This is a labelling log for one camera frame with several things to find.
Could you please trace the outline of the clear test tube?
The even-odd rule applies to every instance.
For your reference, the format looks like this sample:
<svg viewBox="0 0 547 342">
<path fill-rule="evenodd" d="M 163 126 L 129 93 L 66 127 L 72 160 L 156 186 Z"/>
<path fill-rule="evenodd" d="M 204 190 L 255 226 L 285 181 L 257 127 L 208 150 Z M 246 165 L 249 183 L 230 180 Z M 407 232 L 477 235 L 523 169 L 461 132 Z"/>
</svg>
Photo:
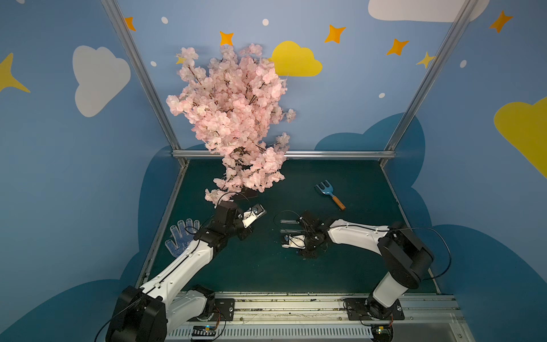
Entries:
<svg viewBox="0 0 547 342">
<path fill-rule="evenodd" d="M 299 229 L 280 229 L 282 235 L 302 235 L 302 231 Z"/>
<path fill-rule="evenodd" d="M 266 214 L 266 210 L 262 205 L 257 204 L 252 207 L 252 213 L 257 217 L 261 217 Z"/>
<path fill-rule="evenodd" d="M 282 225 L 299 225 L 299 221 L 292 219 L 281 219 L 280 223 Z"/>
</svg>

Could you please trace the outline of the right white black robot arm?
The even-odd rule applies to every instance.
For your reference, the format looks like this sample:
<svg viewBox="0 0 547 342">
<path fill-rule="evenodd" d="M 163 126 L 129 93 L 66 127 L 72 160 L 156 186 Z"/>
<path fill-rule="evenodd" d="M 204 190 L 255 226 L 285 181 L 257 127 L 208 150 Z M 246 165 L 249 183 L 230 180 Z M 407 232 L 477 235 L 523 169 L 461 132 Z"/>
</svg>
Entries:
<svg viewBox="0 0 547 342">
<path fill-rule="evenodd" d="M 300 235 L 286 235 L 285 248 L 296 248 L 311 257 L 324 243 L 349 245 L 374 252 L 383 258 L 387 274 L 365 304 L 366 313 L 385 319 L 397 310 L 397 300 L 409 289 L 417 289 L 429 276 L 433 252 L 405 225 L 372 226 L 329 219 L 314 219 L 309 212 L 299 218 Z"/>
</svg>

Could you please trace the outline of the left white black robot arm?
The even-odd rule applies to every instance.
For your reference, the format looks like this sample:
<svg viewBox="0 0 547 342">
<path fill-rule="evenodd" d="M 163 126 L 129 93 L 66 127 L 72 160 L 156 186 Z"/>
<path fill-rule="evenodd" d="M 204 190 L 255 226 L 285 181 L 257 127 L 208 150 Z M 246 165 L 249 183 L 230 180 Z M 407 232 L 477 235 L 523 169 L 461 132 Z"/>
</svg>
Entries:
<svg viewBox="0 0 547 342">
<path fill-rule="evenodd" d="M 242 211 L 234 202 L 220 202 L 208 225 L 195 232 L 175 261 L 141 287 L 127 287 L 105 323 L 106 341 L 164 341 L 169 333 L 194 318 L 207 319 L 215 310 L 215 293 L 203 287 L 179 293 L 208 265 L 232 237 L 246 239 L 253 223 L 265 214 L 257 204 Z"/>
</svg>

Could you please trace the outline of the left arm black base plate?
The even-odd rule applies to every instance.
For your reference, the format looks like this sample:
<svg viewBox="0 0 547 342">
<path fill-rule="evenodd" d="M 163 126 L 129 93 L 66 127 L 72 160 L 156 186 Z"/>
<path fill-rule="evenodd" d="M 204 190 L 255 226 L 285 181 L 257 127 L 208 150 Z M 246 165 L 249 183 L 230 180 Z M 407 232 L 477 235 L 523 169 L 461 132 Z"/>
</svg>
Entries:
<svg viewBox="0 0 547 342">
<path fill-rule="evenodd" d="M 198 316 L 198 321 L 233 321 L 235 312 L 235 300 L 216 299 L 215 303 L 208 303 L 205 311 Z"/>
</svg>

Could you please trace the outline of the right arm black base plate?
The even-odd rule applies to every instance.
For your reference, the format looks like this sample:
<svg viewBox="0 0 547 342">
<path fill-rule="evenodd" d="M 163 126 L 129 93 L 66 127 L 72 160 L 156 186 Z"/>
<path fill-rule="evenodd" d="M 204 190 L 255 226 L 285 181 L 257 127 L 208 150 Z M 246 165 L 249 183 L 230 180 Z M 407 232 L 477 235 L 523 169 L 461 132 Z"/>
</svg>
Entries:
<svg viewBox="0 0 547 342">
<path fill-rule="evenodd" d="M 392 306 L 384 307 L 372 297 L 345 298 L 343 308 L 350 321 L 403 321 L 405 315 L 399 300 Z"/>
</svg>

